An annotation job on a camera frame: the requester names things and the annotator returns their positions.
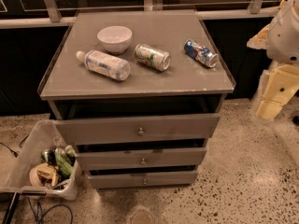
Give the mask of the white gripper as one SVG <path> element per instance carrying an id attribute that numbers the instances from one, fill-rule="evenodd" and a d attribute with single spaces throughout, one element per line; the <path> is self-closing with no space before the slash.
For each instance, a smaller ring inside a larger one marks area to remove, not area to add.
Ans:
<path id="1" fill-rule="evenodd" d="M 255 36 L 249 39 L 247 47 L 266 49 L 269 26 L 266 25 Z M 274 68 L 270 74 L 256 116 L 261 119 L 274 119 L 299 90 L 299 67 L 283 64 Z"/>

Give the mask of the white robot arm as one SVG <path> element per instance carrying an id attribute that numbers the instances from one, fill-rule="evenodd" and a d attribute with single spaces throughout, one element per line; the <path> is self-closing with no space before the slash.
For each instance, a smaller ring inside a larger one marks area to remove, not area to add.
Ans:
<path id="1" fill-rule="evenodd" d="M 268 72 L 256 116 L 274 119 L 299 90 L 299 0 L 280 3 L 277 15 L 247 46 L 265 49 L 277 66 Z"/>

